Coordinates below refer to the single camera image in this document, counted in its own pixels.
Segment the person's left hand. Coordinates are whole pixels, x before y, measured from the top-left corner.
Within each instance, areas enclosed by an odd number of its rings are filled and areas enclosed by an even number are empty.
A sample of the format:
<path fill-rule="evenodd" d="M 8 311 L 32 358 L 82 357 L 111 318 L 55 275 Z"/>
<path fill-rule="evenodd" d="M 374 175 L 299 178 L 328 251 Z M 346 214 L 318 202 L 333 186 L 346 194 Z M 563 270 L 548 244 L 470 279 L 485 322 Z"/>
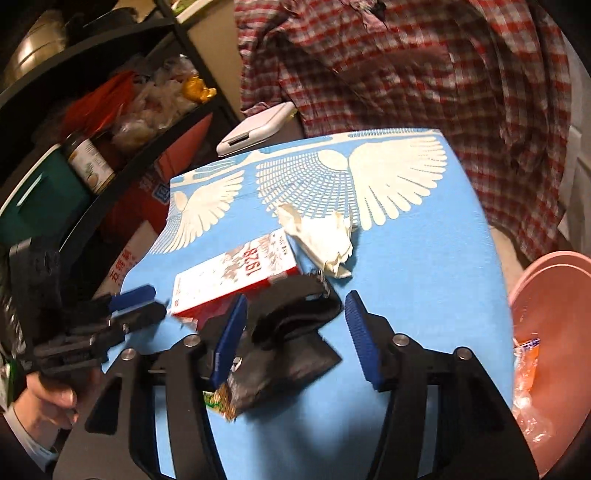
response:
<path fill-rule="evenodd" d="M 72 387 L 38 372 L 26 377 L 26 388 L 14 402 L 14 412 L 25 430 L 34 437 L 50 431 L 71 429 L 82 409 L 96 392 L 103 373 L 91 369 L 83 374 L 82 386 Z"/>

